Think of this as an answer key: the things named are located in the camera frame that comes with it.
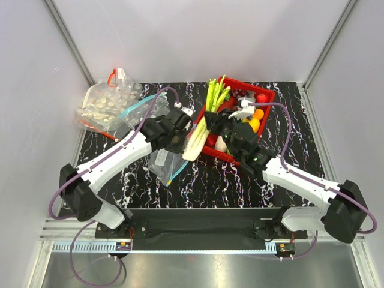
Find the toy leek green white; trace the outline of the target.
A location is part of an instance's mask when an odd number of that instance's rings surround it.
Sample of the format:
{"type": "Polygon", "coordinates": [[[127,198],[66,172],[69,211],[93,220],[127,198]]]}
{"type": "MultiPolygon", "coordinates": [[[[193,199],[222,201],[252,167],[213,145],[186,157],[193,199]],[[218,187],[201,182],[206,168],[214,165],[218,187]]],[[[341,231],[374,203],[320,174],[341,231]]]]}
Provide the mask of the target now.
{"type": "Polygon", "coordinates": [[[226,75],[223,75],[219,80],[210,79],[208,82],[208,91],[206,95],[205,110],[196,128],[188,139],[184,153],[182,155],[184,160],[195,161],[202,149],[209,135],[208,120],[206,119],[205,112],[217,112],[218,108],[229,94],[231,87],[224,87],[224,80],[226,75]]]}

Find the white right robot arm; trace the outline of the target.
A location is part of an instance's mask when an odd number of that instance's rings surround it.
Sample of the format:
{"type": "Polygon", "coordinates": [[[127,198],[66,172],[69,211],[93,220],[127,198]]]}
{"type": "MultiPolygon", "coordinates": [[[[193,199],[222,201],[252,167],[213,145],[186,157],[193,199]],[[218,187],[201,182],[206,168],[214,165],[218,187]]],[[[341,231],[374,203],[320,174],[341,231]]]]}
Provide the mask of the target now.
{"type": "Polygon", "coordinates": [[[283,187],[313,204],[281,209],[272,223],[276,236],[285,238],[298,230],[320,230],[340,242],[353,242],[368,212],[356,183],[346,180],[339,184],[282,164],[280,157],[259,146],[251,126],[235,119],[230,109],[205,112],[204,117],[208,131],[223,138],[232,157],[249,176],[283,187]]]}

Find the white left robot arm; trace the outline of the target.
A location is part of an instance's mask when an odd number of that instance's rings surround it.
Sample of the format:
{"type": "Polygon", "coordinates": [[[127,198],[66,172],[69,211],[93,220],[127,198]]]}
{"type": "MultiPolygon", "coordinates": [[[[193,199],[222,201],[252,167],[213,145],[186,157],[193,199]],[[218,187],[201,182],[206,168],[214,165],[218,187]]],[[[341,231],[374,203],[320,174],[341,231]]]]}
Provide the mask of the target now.
{"type": "Polygon", "coordinates": [[[137,160],[164,149],[180,153],[193,124],[193,110],[174,107],[166,115],[143,119],[135,130],[96,158],[60,169],[59,195],[79,222],[104,224],[116,237],[129,232],[127,215],[98,192],[119,172],[137,160]]]}

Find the blue zipper clear bag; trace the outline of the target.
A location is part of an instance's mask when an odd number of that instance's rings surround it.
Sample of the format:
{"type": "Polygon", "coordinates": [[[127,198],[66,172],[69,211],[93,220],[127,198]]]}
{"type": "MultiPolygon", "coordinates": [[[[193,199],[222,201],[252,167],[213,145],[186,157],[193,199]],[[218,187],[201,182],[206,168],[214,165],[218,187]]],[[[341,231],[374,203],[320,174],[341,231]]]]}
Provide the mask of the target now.
{"type": "Polygon", "coordinates": [[[187,164],[188,161],[184,160],[181,154],[161,149],[150,154],[148,169],[157,176],[164,186],[169,186],[186,168],[187,164]]]}

